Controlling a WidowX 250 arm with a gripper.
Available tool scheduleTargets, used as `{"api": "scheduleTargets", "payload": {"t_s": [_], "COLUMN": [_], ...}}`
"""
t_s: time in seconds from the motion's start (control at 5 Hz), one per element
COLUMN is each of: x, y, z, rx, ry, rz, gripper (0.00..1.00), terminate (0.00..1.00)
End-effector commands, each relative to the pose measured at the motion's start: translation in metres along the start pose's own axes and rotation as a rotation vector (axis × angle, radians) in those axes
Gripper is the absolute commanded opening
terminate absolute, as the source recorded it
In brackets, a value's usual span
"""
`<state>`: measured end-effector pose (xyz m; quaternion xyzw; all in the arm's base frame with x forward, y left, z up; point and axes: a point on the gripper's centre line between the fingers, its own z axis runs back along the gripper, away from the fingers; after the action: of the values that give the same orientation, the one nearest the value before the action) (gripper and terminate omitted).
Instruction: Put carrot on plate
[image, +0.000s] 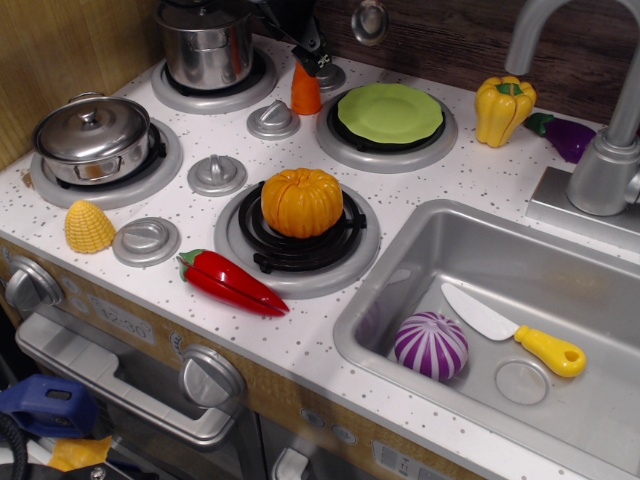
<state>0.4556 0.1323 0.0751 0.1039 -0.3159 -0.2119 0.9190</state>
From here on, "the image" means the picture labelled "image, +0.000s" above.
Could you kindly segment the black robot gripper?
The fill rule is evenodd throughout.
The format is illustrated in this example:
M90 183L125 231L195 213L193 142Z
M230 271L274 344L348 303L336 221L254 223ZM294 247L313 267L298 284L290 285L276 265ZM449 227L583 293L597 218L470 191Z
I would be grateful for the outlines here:
M257 18L277 39L288 37L296 46L292 53L310 77L332 62L315 17L313 0L252 0Z

